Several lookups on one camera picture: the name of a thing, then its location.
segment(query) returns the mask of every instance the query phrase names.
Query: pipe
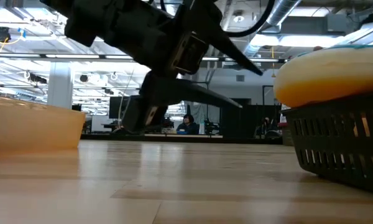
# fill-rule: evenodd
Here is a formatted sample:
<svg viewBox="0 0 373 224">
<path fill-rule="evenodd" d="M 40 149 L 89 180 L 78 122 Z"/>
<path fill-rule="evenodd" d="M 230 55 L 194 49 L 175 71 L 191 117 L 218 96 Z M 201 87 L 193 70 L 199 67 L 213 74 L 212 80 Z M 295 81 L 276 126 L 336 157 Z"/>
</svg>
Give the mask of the pipe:
<svg viewBox="0 0 373 224">
<path fill-rule="evenodd" d="M 302 0 L 278 0 L 275 3 L 274 10 L 269 15 L 267 22 L 260 28 L 260 30 L 266 30 L 268 28 L 275 28 L 274 32 L 280 32 L 281 23 L 287 18 L 287 16 L 295 9 Z M 243 53 L 247 57 L 253 57 L 260 50 L 262 46 L 254 45 L 249 42 Z"/>
</svg>

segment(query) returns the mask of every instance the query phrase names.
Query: wooden floor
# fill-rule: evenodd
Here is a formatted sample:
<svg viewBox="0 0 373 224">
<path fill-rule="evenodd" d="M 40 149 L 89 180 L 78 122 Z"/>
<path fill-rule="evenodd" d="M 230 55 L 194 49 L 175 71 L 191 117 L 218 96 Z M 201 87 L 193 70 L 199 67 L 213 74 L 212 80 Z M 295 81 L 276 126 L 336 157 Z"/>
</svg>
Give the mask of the wooden floor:
<svg viewBox="0 0 373 224">
<path fill-rule="evenodd" d="M 373 223 L 373 194 L 292 147 L 82 141 L 0 159 L 0 224 Z"/>
</svg>

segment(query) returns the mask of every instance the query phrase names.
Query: person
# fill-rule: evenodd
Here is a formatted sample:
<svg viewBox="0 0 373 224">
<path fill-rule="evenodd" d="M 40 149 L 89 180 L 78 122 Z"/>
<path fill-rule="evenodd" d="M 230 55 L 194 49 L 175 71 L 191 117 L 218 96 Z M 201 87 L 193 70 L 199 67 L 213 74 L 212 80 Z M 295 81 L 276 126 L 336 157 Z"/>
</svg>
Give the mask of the person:
<svg viewBox="0 0 373 224">
<path fill-rule="evenodd" d="M 178 125 L 177 131 L 184 131 L 186 134 L 199 134 L 199 126 L 194 121 L 192 115 L 186 114 L 183 123 Z"/>
</svg>

